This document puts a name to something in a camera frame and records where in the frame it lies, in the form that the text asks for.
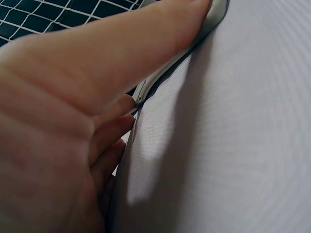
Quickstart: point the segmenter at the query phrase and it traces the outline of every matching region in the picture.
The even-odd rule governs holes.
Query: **white grid lines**
[[[116,3],[114,3],[114,2],[111,2],[111,1],[107,1],[107,0],[100,0],[100,1],[107,2],[107,3],[111,4],[111,5],[115,5],[115,6],[119,7],[119,8],[122,8],[122,9],[127,10],[127,11],[129,11],[130,8],[133,7],[133,5],[132,5],[130,8],[126,8],[125,6],[121,6],[121,5],[116,4]]]
[[[86,20],[86,22],[85,22],[84,24],[88,23],[88,21],[91,19],[91,16],[94,15],[94,13],[95,13],[97,7],[99,6],[99,3],[100,3],[100,2],[101,2],[101,1],[99,0],[99,1],[96,3],[96,6],[94,7],[92,13],[91,13],[90,16],[87,18],[87,20]]]
[[[61,16],[64,15],[65,10],[71,11],[71,12],[74,12],[74,13],[77,13],[77,14],[80,14],[80,15],[87,16],[87,20],[84,22],[84,24],[87,24],[88,22],[90,22],[90,20],[91,20],[92,18],[93,18],[93,19],[102,19],[102,18],[103,18],[103,17],[99,17],[99,16],[95,16],[95,15],[94,15],[95,12],[96,12],[96,10],[98,9],[99,5],[101,4],[101,2],[105,2],[105,3],[111,4],[111,5],[114,5],[114,6],[118,7],[118,8],[120,8],[120,9],[121,9],[120,12],[122,12],[122,10],[123,10],[123,11],[124,11],[124,10],[126,10],[126,11],[132,11],[132,9],[134,8],[134,6],[135,6],[136,8],[137,8],[137,6],[138,6],[138,8],[139,8],[140,5],[141,5],[141,4],[138,4],[138,2],[139,2],[140,0],[123,0],[124,3],[127,3],[127,5],[128,5],[127,7],[122,6],[122,5],[121,5],[122,3],[117,4],[117,3],[112,2],[112,1],[109,1],[109,0],[98,0],[97,3],[96,3],[96,5],[95,5],[95,7],[94,7],[93,10],[92,10],[92,12],[89,14],[89,13],[85,13],[85,12],[82,12],[82,11],[79,11],[79,10],[72,9],[70,3],[73,3],[74,0],[67,0],[67,3],[66,3],[65,6],[63,6],[63,5],[57,5],[57,4],[52,3],[52,2],[47,2],[47,1],[45,1],[45,0],[33,0],[33,1],[39,2],[39,5],[38,5],[32,12],[30,12],[30,11],[28,11],[28,10],[22,10],[22,9],[18,9],[18,8],[17,8],[18,5],[19,5],[20,3],[22,3],[23,1],[24,1],[24,0],[19,0],[19,1],[16,3],[15,6],[7,6],[7,5],[3,5],[3,4],[2,4],[2,3],[4,2],[4,0],[0,0],[0,8],[8,8],[8,9],[9,9],[9,11],[6,13],[6,16],[4,17],[4,19],[0,19],[0,25],[3,24],[3,23],[5,23],[5,24],[8,24],[8,25],[11,25],[11,26],[16,27],[16,30],[13,29],[13,30],[15,30],[15,31],[14,31],[13,34],[11,34],[11,36],[8,36],[8,38],[7,38],[5,34],[0,34],[0,39],[5,40],[5,41],[8,41],[8,42],[11,42],[11,41],[14,39],[14,37],[16,37],[16,36],[17,36],[17,37],[21,36],[20,34],[17,35],[17,32],[18,32],[20,29],[29,31],[30,33],[41,34],[41,33],[47,32],[47,31],[49,30],[49,28],[51,27],[51,25],[53,25],[53,24],[57,24],[57,25],[59,25],[59,26],[62,26],[63,28],[72,28],[71,26],[65,25],[65,24],[63,24],[63,23],[60,22],[60,19],[59,19],[59,18],[60,18]],[[61,12],[59,13],[59,15],[58,15],[54,20],[53,20],[54,17],[48,18],[48,17],[45,17],[44,15],[42,15],[42,16],[39,15],[39,13],[38,13],[38,14],[35,13],[35,12],[40,8],[41,5],[45,5],[45,4],[46,4],[46,5],[53,6],[53,7],[57,7],[57,8],[59,8],[59,9],[61,9]],[[26,13],[26,14],[27,14],[26,17],[25,17],[25,19],[23,20],[23,22],[22,22],[20,25],[17,25],[15,21],[12,21],[12,22],[14,22],[14,23],[10,22],[11,20],[10,20],[10,21],[6,21],[6,19],[8,18],[9,14],[10,14],[10,12],[12,12],[12,11],[15,11],[15,12],[23,12],[23,13]],[[47,26],[44,30],[43,30],[43,28],[42,28],[42,29],[39,29],[39,28],[36,29],[36,27],[34,27],[34,29],[31,29],[31,28],[25,27],[25,22],[26,22],[26,20],[28,19],[29,16],[34,16],[34,17],[40,18],[40,19],[42,19],[42,20],[46,20],[45,22],[46,22],[46,24],[48,24],[48,26]]]
[[[9,42],[9,39],[8,38],[5,38],[3,36],[0,35],[0,39],[3,39],[3,40],[6,40],[7,42]]]
[[[10,36],[9,41],[11,41],[11,38],[12,38],[12,37],[17,33],[17,31],[24,25],[24,23],[26,22],[26,20],[28,19],[28,17],[31,16],[31,15],[33,15],[33,13],[41,6],[42,3],[40,3],[30,14],[28,14],[28,15],[26,16],[26,18],[24,19],[24,21],[19,25],[19,27],[16,29],[16,31]]]
[[[136,2],[133,2],[133,4],[132,4],[132,6],[130,7],[130,11],[133,9],[133,7],[137,4],[137,2],[138,2],[139,0],[136,0]]]
[[[10,25],[12,25],[12,26],[15,26],[15,27],[18,27],[18,28],[24,29],[24,30],[28,30],[28,31],[30,31],[30,32],[32,32],[32,33],[41,34],[41,32],[37,32],[37,31],[32,30],[32,29],[30,29],[30,28],[25,28],[25,27],[23,27],[23,26],[21,26],[21,25],[17,25],[17,24],[14,24],[14,23],[8,22],[8,21],[3,21],[3,19],[0,19],[0,21],[1,21],[2,23],[7,23],[7,24],[10,24]]]
[[[55,23],[55,22],[58,20],[58,18],[62,15],[62,13],[63,13],[63,12],[65,11],[65,9],[68,7],[68,5],[69,5],[70,2],[71,2],[71,0],[68,0],[68,1],[67,1],[65,7],[64,7],[64,8],[62,9],[62,11],[59,13],[58,17],[57,17],[55,20],[53,20],[52,22],[49,23],[49,25],[46,27],[46,29],[44,30],[43,33],[45,33],[45,32],[49,29],[49,27],[50,27],[53,23]]]
[[[6,13],[6,16],[4,17],[4,19],[3,19],[3,21],[0,23],[0,25],[6,20],[6,18],[8,18],[10,12],[11,12],[12,10],[16,9],[16,7],[17,7],[21,2],[22,2],[22,0],[19,0],[18,4],[16,4],[12,9],[10,9],[10,10],[8,11],[8,13]]]
[[[11,7],[11,6],[2,5],[1,3],[0,3],[0,6],[6,7],[6,8],[9,8],[9,9],[14,9],[14,8]],[[30,14],[30,13],[31,13],[31,12],[28,12],[28,11],[20,10],[20,9],[18,9],[18,8],[15,8],[14,10],[15,10],[15,11],[24,12],[24,13],[27,13],[27,14]],[[50,18],[46,18],[46,17],[44,17],[44,16],[40,16],[40,15],[37,15],[37,14],[35,14],[35,13],[33,13],[32,15],[33,15],[33,16],[36,16],[36,17],[39,17],[39,18],[42,18],[42,19],[45,19],[45,20],[48,20],[48,21],[50,21],[50,22],[53,21],[53,20],[50,19]],[[56,23],[56,24],[59,24],[60,26],[65,27],[65,28],[71,28],[70,26],[65,25],[65,24],[62,24],[62,23],[60,23],[60,22],[55,22],[55,23]]]

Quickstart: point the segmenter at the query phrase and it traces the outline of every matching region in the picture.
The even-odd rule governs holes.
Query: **finger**
[[[96,115],[93,118],[95,129],[98,130],[102,125],[129,113],[135,108],[135,101],[129,95],[124,95],[112,107]]]
[[[111,196],[112,196],[115,183],[116,183],[116,177],[111,175],[102,195],[99,198],[99,207],[100,207],[100,210],[101,210],[101,213],[104,219],[107,217],[107,214],[109,211],[109,207],[111,203]]]
[[[96,164],[91,167],[91,174],[98,193],[101,193],[106,187],[109,177],[122,158],[124,149],[125,143],[120,139],[103,153]]]
[[[6,52],[2,61],[22,62],[19,72],[33,83],[94,115],[184,50],[196,36],[209,2],[159,1],[82,27],[29,36],[12,43],[18,53],[12,58]],[[36,72],[24,67],[36,67]],[[43,68],[49,71],[40,73]]]
[[[129,132],[134,121],[135,119],[131,114],[126,114],[100,127],[90,143],[89,165],[92,166],[103,151]]]

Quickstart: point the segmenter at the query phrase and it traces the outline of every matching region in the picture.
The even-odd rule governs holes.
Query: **hand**
[[[124,95],[194,39],[209,0],[164,0],[0,49],[0,228],[103,232],[134,119]]]

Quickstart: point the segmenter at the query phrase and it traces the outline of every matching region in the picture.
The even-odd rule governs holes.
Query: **skin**
[[[163,0],[0,49],[0,229],[104,232],[134,123],[124,95],[194,39],[209,0]]]

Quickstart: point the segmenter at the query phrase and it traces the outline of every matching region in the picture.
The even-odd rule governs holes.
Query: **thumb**
[[[74,29],[29,36],[6,47],[15,53],[2,56],[0,64],[96,114],[184,50],[199,31],[209,2],[163,0]]]

